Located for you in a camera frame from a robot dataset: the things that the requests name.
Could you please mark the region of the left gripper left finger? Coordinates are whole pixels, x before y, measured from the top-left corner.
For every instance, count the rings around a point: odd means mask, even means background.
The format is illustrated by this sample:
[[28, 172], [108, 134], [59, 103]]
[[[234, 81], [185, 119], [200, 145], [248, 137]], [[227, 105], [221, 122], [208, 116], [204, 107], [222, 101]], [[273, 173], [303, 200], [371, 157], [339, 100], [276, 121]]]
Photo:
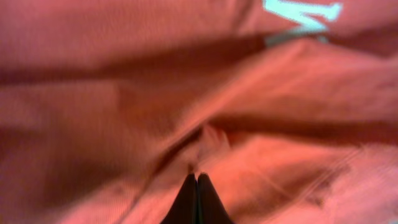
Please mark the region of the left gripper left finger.
[[196, 220], [197, 180], [194, 174], [188, 174], [160, 224], [196, 224]]

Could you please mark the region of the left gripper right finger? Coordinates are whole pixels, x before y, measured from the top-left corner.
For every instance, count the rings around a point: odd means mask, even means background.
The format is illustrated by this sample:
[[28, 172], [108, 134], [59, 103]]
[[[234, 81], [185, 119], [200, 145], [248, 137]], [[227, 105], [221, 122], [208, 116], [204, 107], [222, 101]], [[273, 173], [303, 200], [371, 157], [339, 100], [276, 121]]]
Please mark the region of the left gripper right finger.
[[197, 180], [197, 223], [234, 224], [220, 200], [210, 176], [201, 173]]

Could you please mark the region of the red polo shirt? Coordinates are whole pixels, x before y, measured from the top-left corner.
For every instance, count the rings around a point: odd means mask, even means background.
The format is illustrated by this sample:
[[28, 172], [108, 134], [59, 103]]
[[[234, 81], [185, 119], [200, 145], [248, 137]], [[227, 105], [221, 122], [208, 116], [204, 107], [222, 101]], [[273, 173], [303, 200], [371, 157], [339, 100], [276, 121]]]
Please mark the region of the red polo shirt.
[[396, 1], [2, 1], [1, 222], [397, 221]]

